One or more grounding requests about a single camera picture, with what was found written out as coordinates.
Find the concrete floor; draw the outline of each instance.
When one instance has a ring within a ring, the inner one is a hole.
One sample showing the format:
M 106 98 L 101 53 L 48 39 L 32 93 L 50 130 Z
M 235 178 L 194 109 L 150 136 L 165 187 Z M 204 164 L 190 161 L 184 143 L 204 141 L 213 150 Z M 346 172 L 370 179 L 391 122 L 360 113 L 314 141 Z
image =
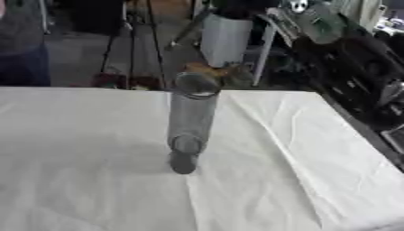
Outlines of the concrete floor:
M 162 48 L 186 22 L 178 18 L 160 18 L 159 20 L 159 42 L 168 78 L 182 71 L 185 63 L 202 61 L 199 53 L 192 46 L 184 45 L 171 52 L 166 52 Z M 133 63 L 135 75 L 158 77 L 160 69 L 152 39 L 152 29 L 146 25 L 139 25 L 137 30 Z M 68 28 L 54 28 L 53 31 L 46 38 L 50 53 L 52 85 L 54 87 L 89 87 L 91 78 L 100 70 L 108 37 L 72 32 Z M 109 67 L 118 69 L 123 74 L 128 73 L 130 66 L 130 42 L 128 30 L 122 29 L 122 34 L 116 38 L 108 61 Z

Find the black object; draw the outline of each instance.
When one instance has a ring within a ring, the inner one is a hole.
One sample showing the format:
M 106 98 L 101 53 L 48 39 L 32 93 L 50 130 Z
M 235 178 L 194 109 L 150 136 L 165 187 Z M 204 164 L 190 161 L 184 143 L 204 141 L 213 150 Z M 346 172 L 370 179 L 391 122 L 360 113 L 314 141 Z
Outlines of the black object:
M 340 15 L 344 37 L 319 45 L 308 37 L 293 43 L 311 82 L 375 131 L 404 124 L 404 62 L 389 46 Z
M 104 35 L 118 34 L 122 24 L 124 0 L 72 0 L 74 29 Z
M 170 166 L 177 174 L 188 175 L 197 169 L 197 155 L 172 152 Z

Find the table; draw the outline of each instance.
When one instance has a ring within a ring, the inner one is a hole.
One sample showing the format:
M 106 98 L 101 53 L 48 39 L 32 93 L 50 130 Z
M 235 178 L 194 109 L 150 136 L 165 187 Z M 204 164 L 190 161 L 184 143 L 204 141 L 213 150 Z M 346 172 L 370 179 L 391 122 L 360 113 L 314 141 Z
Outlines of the table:
M 197 171 L 167 93 L 0 88 L 3 231 L 403 230 L 404 178 L 319 95 L 225 91 Z

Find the floor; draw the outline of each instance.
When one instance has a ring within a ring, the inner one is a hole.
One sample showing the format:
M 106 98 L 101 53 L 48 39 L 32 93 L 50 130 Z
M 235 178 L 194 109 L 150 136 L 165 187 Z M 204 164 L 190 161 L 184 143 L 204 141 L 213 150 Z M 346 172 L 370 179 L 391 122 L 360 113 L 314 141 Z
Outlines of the floor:
M 163 46 L 183 28 L 188 8 L 184 0 L 153 0 L 153 9 L 157 14 L 158 34 L 161 50 Z M 54 87 L 89 87 L 91 79 L 101 68 L 103 54 L 106 51 L 108 37 L 104 35 L 78 33 L 70 30 L 68 18 L 60 16 L 55 19 L 51 34 L 46 42 L 50 53 L 50 73 Z M 138 25 L 135 40 L 134 72 L 136 76 L 160 76 L 156 49 L 150 26 Z M 122 29 L 122 34 L 115 40 L 108 71 L 127 74 L 130 62 L 129 31 Z M 200 54 L 187 45 L 171 52 L 163 51 L 164 70 L 168 78 L 181 72 L 187 62 L 202 61 Z

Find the equipment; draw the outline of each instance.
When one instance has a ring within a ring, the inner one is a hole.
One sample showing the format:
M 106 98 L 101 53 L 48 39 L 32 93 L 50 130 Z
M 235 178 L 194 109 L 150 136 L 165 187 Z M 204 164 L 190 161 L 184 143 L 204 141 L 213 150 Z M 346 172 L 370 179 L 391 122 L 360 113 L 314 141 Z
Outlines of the equipment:
M 394 51 L 323 2 L 299 14 L 270 9 L 262 19 L 295 51 L 315 90 L 404 153 L 404 62 Z

